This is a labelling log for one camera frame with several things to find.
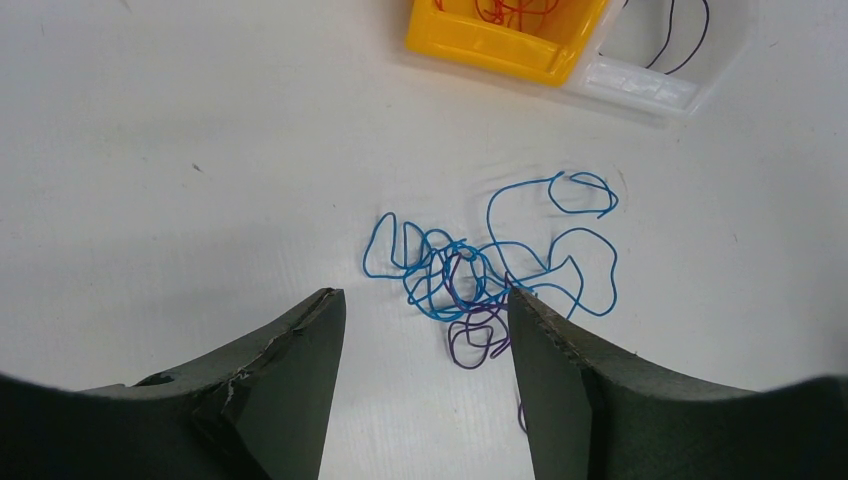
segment wire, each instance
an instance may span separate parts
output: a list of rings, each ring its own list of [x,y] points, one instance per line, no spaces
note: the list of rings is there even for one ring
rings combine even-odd
[[[524,402],[518,403],[518,426],[527,435],[527,420],[524,418]]]
[[[607,198],[604,208],[587,208],[570,210],[564,207],[554,196],[553,187],[559,180],[567,180],[589,190],[601,191]],[[473,370],[480,367],[485,360],[495,359],[510,346],[509,328],[505,321],[506,299],[513,287],[523,288],[538,295],[539,290],[550,289],[564,294],[572,301],[571,309],[566,318],[576,311],[583,311],[592,316],[603,317],[615,308],[618,302],[618,291],[615,285],[615,269],[618,263],[618,252],[612,243],[602,235],[586,227],[572,227],[554,237],[546,255],[540,255],[525,243],[515,240],[499,239],[492,226],[492,210],[498,197],[513,189],[530,186],[546,187],[551,204],[566,215],[594,215],[601,219],[612,212],[619,203],[618,196],[609,185],[598,175],[590,172],[577,172],[566,176],[564,172],[548,178],[529,180],[508,185],[497,190],[489,199],[486,207],[486,226],[489,233],[489,243],[482,246],[470,245],[465,238],[454,239],[449,233],[440,228],[424,230],[415,223],[406,221],[400,225],[394,212],[384,214],[374,226],[365,252],[362,256],[362,269],[366,276],[375,279],[390,279],[398,281],[405,293],[409,305],[415,306],[421,313],[436,321],[451,323],[448,327],[448,347],[453,362],[461,368]],[[388,265],[394,272],[374,273],[369,270],[369,257],[376,243],[377,236],[384,224],[391,220],[392,241],[389,250]],[[589,235],[600,240],[612,254],[612,264],[609,270],[609,282],[612,300],[605,308],[590,308],[583,302],[585,277],[583,270],[572,255],[567,255],[560,263],[554,263],[553,256],[557,245],[571,235]],[[504,248],[518,248],[519,251],[530,254],[535,263],[532,271],[517,276],[511,268],[505,255]],[[503,267],[495,268],[491,253],[496,253]],[[457,271],[465,268],[470,276],[469,288],[463,295],[457,285]],[[551,282],[550,274],[570,268],[576,274],[579,282],[576,291],[571,291],[561,285]],[[457,355],[457,343],[462,340],[467,346],[482,351],[479,358],[466,362]]]
[[[540,0],[517,0],[516,5],[513,6],[508,5],[507,0],[489,0],[492,5],[490,9],[487,9],[480,4],[481,0],[474,0],[474,9],[477,12],[477,17],[493,25],[513,28],[513,21],[517,20],[515,29],[519,32],[525,32],[525,17],[539,17],[536,26],[536,32],[538,32],[547,16],[559,6],[560,0],[553,0],[553,4],[550,3],[550,0],[544,0],[545,6],[541,10],[530,9],[531,5],[537,1]],[[433,0],[433,2],[436,4],[436,8],[445,11],[443,0]]]
[[[663,43],[659,52],[657,52],[657,54],[654,56],[653,60],[651,60],[651,62],[648,63],[648,65],[645,66],[646,69],[650,70],[651,67],[653,67],[659,61],[660,57],[663,56],[666,49],[668,49],[668,46],[671,44],[671,33],[672,33],[673,28],[674,28],[674,7],[675,7],[676,3],[677,3],[676,0],[671,0],[671,6],[669,7],[669,12],[668,12],[668,31],[666,33],[665,42]],[[676,73],[677,71],[679,71],[681,68],[688,65],[689,62],[692,60],[692,58],[695,57],[695,54],[697,54],[698,51],[701,50],[701,47],[704,45],[704,40],[707,38],[707,32],[709,32],[709,29],[710,29],[710,4],[709,4],[708,0],[701,0],[701,3],[704,4],[704,13],[705,13],[704,29],[701,32],[701,38],[698,40],[698,44],[695,45],[695,48],[692,49],[692,51],[689,53],[689,56],[687,56],[686,59],[683,60],[683,62],[681,62],[678,66],[676,66],[676,67],[672,68],[671,70],[665,72],[665,75],[672,75],[672,74]],[[628,4],[630,4],[630,0],[626,0],[624,2],[624,6],[621,7],[621,8],[622,9],[626,8]]]
[[[698,53],[698,50],[700,50],[701,46],[704,44],[704,39],[707,38],[707,32],[710,30],[710,4],[707,0],[701,0],[701,2],[704,4],[704,15],[705,15],[705,17],[704,17],[704,31],[701,33],[701,38],[700,38],[700,40],[698,40],[698,44],[695,45],[695,48],[692,50],[692,53],[690,53],[689,56],[686,57],[686,60],[683,60],[683,63],[681,63],[677,67],[672,68],[671,70],[665,72],[666,75],[671,75],[672,73],[675,73],[678,70],[680,70],[681,68],[685,67],[686,64],[688,64],[689,61],[692,60],[692,57],[694,57],[695,54]]]

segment white plastic tray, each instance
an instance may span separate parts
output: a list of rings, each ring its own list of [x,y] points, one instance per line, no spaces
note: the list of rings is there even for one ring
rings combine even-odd
[[[659,67],[673,68],[674,62],[685,59],[697,43],[704,22],[703,4],[700,0],[677,0],[676,35],[655,71],[601,54],[605,41],[619,26],[617,20],[634,7],[656,10],[654,19],[667,16],[668,0],[631,0],[627,10],[622,9],[624,3],[625,0],[610,2],[580,63],[563,87],[565,91],[664,117],[689,116],[715,90],[756,32],[758,0],[709,0],[710,25],[703,45],[685,67],[666,75]],[[664,36],[667,24],[656,26]]]

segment white table surface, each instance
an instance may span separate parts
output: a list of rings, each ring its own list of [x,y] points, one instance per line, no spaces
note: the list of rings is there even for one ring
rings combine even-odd
[[[341,287],[321,477],[532,478],[509,356],[453,366],[360,255],[386,210],[474,235],[496,188],[582,168],[622,197],[620,302],[577,323],[738,387],[845,373],[848,3],[762,4],[657,129],[407,53],[404,0],[2,2],[0,369],[130,384]]]

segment yellow tray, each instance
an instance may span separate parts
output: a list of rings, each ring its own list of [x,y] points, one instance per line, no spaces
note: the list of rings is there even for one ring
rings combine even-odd
[[[551,5],[556,0],[548,0]],[[406,47],[460,63],[488,68],[545,85],[560,86],[577,64],[610,0],[559,0],[541,21],[526,16],[519,32],[482,20],[476,0],[415,0]],[[480,0],[484,9],[491,0]],[[527,8],[544,9],[544,0]]]

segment purple wire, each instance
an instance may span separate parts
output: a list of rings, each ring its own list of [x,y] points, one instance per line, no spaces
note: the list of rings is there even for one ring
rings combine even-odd
[[[527,421],[524,419],[524,402],[518,402],[518,426],[527,435]]]
[[[448,257],[447,261],[450,262],[450,260],[454,257],[463,258],[461,255],[456,254]],[[465,302],[461,300],[456,291],[456,284],[454,281],[456,271],[459,270],[459,263],[460,262],[456,262],[454,268],[451,269],[450,275],[448,275],[448,278],[445,280],[445,287],[447,288],[447,291],[450,292],[451,298],[453,299],[456,307],[466,315],[464,320],[452,322],[448,327],[448,348],[454,364],[465,370],[475,370],[483,365],[486,358],[494,360],[510,346],[509,327],[501,316],[506,310],[507,294],[504,293],[496,303]],[[507,286],[510,284],[507,275],[504,276],[504,283]],[[482,321],[473,321],[475,316],[481,314],[488,315]],[[490,325],[494,320],[497,320],[497,324],[500,324],[501,330],[504,332],[503,336],[499,337],[497,340],[495,340],[496,326]],[[478,343],[471,338],[472,333],[480,331],[486,332],[486,341],[484,343]],[[468,346],[483,350],[480,359],[475,363],[463,363],[456,355],[456,342],[463,334],[465,336],[465,343]]]

